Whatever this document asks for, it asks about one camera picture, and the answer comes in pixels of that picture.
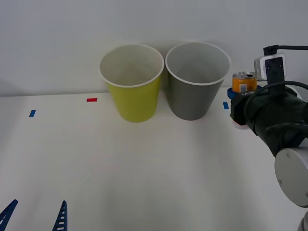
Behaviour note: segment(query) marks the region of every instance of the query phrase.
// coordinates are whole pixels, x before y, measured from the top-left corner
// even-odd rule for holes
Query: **cup rim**
[[[214,82],[210,82],[210,83],[194,83],[194,82],[189,82],[189,81],[186,81],[186,80],[184,80],[184,79],[178,77],[177,75],[175,75],[175,74],[170,70],[170,68],[169,68],[169,66],[168,66],[168,56],[170,55],[170,53],[171,53],[175,48],[177,48],[177,47],[179,47],[179,46],[182,46],[182,45],[185,45],[185,44],[189,44],[189,43],[202,43],[202,44],[210,45],[210,46],[212,46],[212,47],[217,48],[217,49],[220,50],[221,52],[223,52],[223,53],[225,54],[225,56],[228,58],[228,61],[229,61],[229,70],[228,70],[228,72],[226,73],[226,75],[225,75],[224,77],[222,77],[222,78],[220,78],[220,79],[218,79],[218,80],[216,80],[216,81],[214,81]],[[183,42],[183,43],[180,43],[180,44],[174,46],[173,48],[171,48],[171,49],[168,51],[168,53],[167,53],[167,55],[166,55],[165,63],[166,63],[166,68],[167,68],[168,72],[169,72],[174,78],[178,79],[178,80],[181,81],[181,82],[188,83],[188,84],[191,84],[191,85],[197,85],[197,86],[208,86],[208,85],[214,85],[214,84],[216,84],[216,83],[219,83],[219,82],[223,81],[223,80],[230,74],[230,72],[231,72],[231,59],[230,59],[230,57],[228,56],[228,54],[227,54],[222,48],[220,48],[220,47],[218,47],[218,46],[216,46],[216,45],[214,45],[214,44],[212,44],[212,43],[209,43],[209,42]]]
[[[108,54],[112,53],[114,50],[119,49],[119,48],[121,48],[121,47],[126,47],[126,46],[142,46],[142,47],[150,48],[151,50],[153,50],[154,52],[156,52],[156,53],[159,55],[159,57],[161,58],[161,61],[162,61],[162,67],[161,67],[160,71],[158,72],[158,74],[157,74],[154,78],[150,79],[150,80],[147,81],[147,82],[144,82],[144,83],[141,83],[141,84],[137,84],[137,85],[129,85],[129,86],[116,84],[116,83],[113,83],[113,82],[107,80],[107,79],[103,76],[103,74],[102,74],[102,72],[101,72],[101,64],[102,64],[102,61],[103,61],[104,57],[107,56]],[[107,52],[107,53],[101,58],[101,62],[100,62],[100,65],[99,65],[99,71],[100,71],[100,73],[101,73],[101,78],[102,78],[105,82],[107,82],[108,84],[110,84],[110,85],[113,85],[113,86],[119,87],[119,88],[137,88],[137,87],[142,87],[142,86],[144,86],[144,85],[147,85],[147,84],[153,82],[154,80],[156,80],[156,79],[162,74],[162,72],[163,72],[163,70],[164,70],[164,67],[165,67],[165,60],[164,60],[162,54],[161,54],[158,50],[156,50],[154,47],[151,47],[151,46],[148,46],[148,45],[145,45],[145,44],[127,44],[127,45],[123,45],[123,46],[116,47],[116,48],[112,49],[111,51]]]

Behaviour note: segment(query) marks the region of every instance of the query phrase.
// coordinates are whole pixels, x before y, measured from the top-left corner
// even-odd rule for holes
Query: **paper cup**
[[[102,78],[125,120],[139,123],[154,115],[163,69],[163,56],[147,45],[122,46],[103,57]]]
[[[226,52],[210,43],[187,42],[173,47],[166,56],[172,112],[185,120],[202,118],[229,74],[230,65]]]

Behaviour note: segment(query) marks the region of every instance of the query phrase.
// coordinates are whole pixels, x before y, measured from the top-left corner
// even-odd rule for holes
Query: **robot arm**
[[[274,45],[264,48],[255,60],[257,79],[268,85],[254,93],[238,93],[231,101],[231,117],[247,124],[269,147],[275,157],[277,181],[285,195],[296,205],[308,207],[308,105],[285,85],[308,85],[285,81],[284,54],[278,49],[308,50],[301,46]]]

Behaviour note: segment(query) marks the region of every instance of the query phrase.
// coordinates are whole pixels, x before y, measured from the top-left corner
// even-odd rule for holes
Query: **red tape marker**
[[[87,98],[87,102],[97,102],[97,98]]]

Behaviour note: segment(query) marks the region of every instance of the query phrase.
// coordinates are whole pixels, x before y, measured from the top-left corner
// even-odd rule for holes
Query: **yellow paper cup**
[[[103,57],[102,78],[125,120],[140,123],[154,115],[163,69],[163,56],[147,45],[122,46]]]

